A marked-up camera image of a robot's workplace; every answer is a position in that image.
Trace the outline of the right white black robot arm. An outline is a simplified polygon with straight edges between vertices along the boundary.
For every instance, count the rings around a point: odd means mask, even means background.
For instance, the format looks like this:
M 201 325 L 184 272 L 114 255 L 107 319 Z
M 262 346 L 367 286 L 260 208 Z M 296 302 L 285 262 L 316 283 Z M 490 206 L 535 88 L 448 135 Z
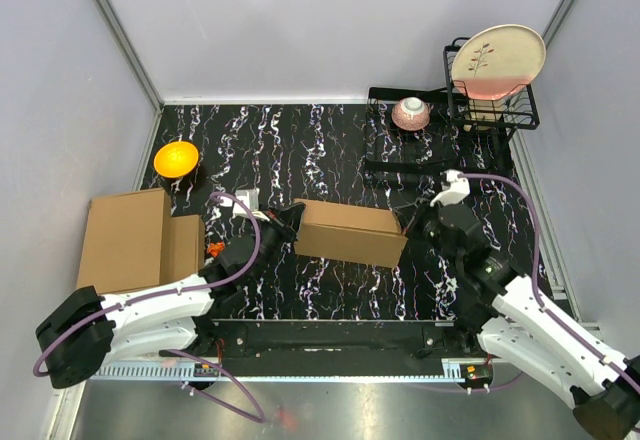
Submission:
M 459 285 L 454 344 L 466 356 L 509 362 L 545 386 L 594 439 L 624 439 L 639 426 L 639 360 L 585 330 L 494 249 L 462 204 L 421 204 L 405 229 L 451 264 Z

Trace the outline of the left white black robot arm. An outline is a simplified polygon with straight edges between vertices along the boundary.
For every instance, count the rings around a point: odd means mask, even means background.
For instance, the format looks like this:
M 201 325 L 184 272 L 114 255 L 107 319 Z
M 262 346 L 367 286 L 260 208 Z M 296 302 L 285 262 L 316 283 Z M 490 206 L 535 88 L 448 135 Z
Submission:
M 92 286 L 74 291 L 35 330 L 41 355 L 34 375 L 65 389 L 138 355 L 208 354 L 216 332 L 206 321 L 238 309 L 244 286 L 263 275 L 282 246 L 296 241 L 305 209 L 297 201 L 250 213 L 252 232 L 232 237 L 210 264 L 166 286 L 104 295 Z

